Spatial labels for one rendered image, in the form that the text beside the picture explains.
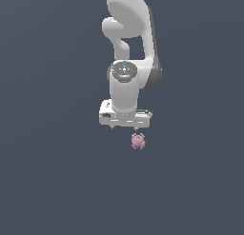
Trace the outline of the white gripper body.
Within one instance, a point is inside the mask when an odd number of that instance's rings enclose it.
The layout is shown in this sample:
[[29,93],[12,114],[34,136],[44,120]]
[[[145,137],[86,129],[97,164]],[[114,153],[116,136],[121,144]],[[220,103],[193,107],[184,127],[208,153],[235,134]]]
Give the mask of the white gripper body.
[[99,109],[99,123],[110,127],[149,127],[153,113],[137,109],[132,113],[119,113],[112,109],[112,100],[104,100]]

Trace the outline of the small pink toy figure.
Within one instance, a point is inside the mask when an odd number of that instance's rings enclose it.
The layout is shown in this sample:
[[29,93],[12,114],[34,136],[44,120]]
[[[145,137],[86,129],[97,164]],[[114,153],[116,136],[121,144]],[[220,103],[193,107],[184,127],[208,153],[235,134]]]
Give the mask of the small pink toy figure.
[[140,133],[140,134],[134,133],[132,135],[132,147],[134,149],[137,149],[138,147],[140,149],[142,149],[146,144],[144,138],[145,138],[145,136],[142,133]]

